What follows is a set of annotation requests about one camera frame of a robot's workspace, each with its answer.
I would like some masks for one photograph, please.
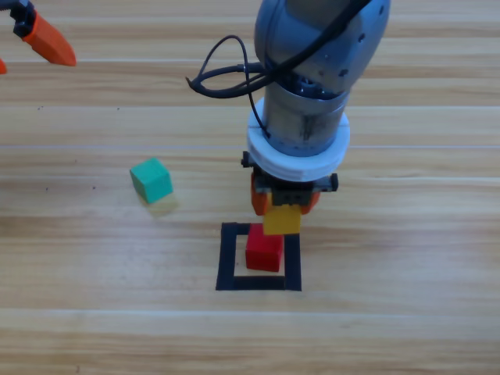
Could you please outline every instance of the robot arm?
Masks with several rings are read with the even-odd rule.
[[[333,172],[350,138],[344,109],[380,44],[390,5],[391,0],[263,0],[254,35],[259,68],[248,64],[241,39],[232,36],[218,45],[238,39],[243,68],[204,73],[205,62],[198,77],[187,80],[193,90],[211,98],[249,96],[252,113],[242,165],[253,168],[252,204],[264,216],[265,234],[297,230],[275,231],[266,225],[270,211],[283,206],[306,214],[321,192],[337,190]],[[202,86],[205,78],[237,71],[247,79],[235,87],[214,91]],[[250,79],[250,73],[258,74]],[[252,92],[260,88],[266,89],[265,96],[255,105]],[[283,213],[278,222],[290,215]]]
[[[10,10],[16,21],[14,34],[28,43],[41,57],[52,64],[75,66],[73,48],[67,40],[35,10],[29,0],[0,0],[0,11]],[[0,60],[0,73],[7,69]]]
[[[349,3],[350,0],[264,0],[255,25],[255,51],[260,62],[271,69],[305,50]],[[318,91],[333,95],[348,92],[380,44],[390,3],[371,0],[335,39],[293,69],[295,78],[314,83]],[[289,88],[298,89],[300,94],[301,84]]]

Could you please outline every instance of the orange object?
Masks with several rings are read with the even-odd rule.
[[[266,193],[258,193],[255,191],[255,176],[252,173],[252,205],[257,216],[262,216],[267,211],[268,198]]]
[[[312,193],[311,202],[301,207],[302,215],[307,215],[313,210],[316,203],[320,200],[320,194],[321,193]]]
[[[0,74],[5,73],[7,73],[7,66],[5,66],[5,63],[0,59]]]
[[[77,57],[70,43],[36,11],[35,14],[33,30],[23,41],[52,64],[75,66]]]

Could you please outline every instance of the black tape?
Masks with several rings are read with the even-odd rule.
[[[291,234],[284,237],[284,274],[288,291],[302,290],[300,261],[300,236]]]
[[[233,282],[235,291],[284,291],[283,276],[236,276]]]
[[[233,289],[234,263],[236,262],[237,223],[224,223],[220,230],[219,272],[217,274],[217,291]]]
[[[246,236],[251,224],[223,223],[217,291],[301,291],[300,235],[284,236],[284,276],[234,276],[236,238]]]

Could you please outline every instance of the wood grain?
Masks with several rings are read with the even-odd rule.
[[[500,374],[500,2],[393,1],[302,293],[215,291],[220,224],[259,222],[248,99],[184,80],[226,34],[255,59],[260,1],[36,4],[79,64],[0,20],[1,375]],[[147,207],[129,169],[151,157],[175,194]]]

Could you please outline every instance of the gray robot arm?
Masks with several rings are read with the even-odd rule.
[[[264,0],[255,25],[255,51],[268,69],[303,51],[349,4],[350,0]],[[384,35],[390,0],[371,0],[344,32],[326,43],[293,71],[298,82],[290,91],[301,94],[314,85],[318,93],[350,91],[363,75]]]
[[[259,70],[246,61],[241,39],[229,36],[209,57],[228,38],[238,39],[244,69],[233,66],[204,73],[205,62],[198,77],[187,81],[193,90],[211,98],[248,95],[262,135],[279,152],[265,152],[266,159],[282,155],[329,158],[327,151],[345,117],[349,93],[380,44],[390,5],[391,0],[263,0],[255,24]],[[244,71],[247,79],[225,90],[201,85],[205,78],[228,71]],[[250,79],[249,73],[259,74]],[[265,98],[255,107],[252,92],[260,88],[266,88]],[[252,155],[256,148],[248,146],[257,159],[256,152]],[[264,172],[283,178],[284,173],[276,168],[260,164]]]

